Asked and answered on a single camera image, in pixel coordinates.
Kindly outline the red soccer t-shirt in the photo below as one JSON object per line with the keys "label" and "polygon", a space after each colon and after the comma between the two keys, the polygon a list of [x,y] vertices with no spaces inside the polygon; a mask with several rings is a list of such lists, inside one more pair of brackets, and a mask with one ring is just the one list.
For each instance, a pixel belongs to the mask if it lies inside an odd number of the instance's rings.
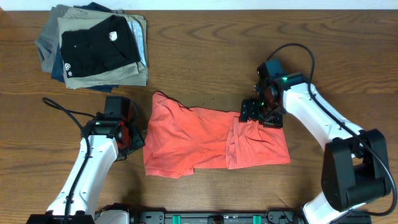
{"label": "red soccer t-shirt", "polygon": [[161,92],[152,96],[143,156],[146,175],[173,179],[192,175],[195,169],[290,162],[282,129],[242,122],[234,111],[187,108]]}

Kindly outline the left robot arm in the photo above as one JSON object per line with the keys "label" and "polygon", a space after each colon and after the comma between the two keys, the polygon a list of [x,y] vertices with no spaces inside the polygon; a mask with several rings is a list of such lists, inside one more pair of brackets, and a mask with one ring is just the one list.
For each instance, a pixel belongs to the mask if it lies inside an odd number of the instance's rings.
{"label": "left robot arm", "polygon": [[80,150],[65,185],[44,214],[27,223],[94,223],[96,204],[112,164],[144,146],[126,112],[97,113],[81,128]]}

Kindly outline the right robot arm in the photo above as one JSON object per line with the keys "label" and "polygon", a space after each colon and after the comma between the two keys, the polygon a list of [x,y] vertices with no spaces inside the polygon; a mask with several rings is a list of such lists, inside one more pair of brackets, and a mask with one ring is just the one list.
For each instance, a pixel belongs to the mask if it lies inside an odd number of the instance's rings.
{"label": "right robot arm", "polygon": [[244,100],[241,119],[282,127],[285,113],[295,116],[324,150],[322,192],[290,218],[292,223],[370,223],[373,212],[360,207],[392,195],[397,187],[389,170],[386,139],[376,130],[365,131],[334,109],[302,73],[259,74],[256,99]]}

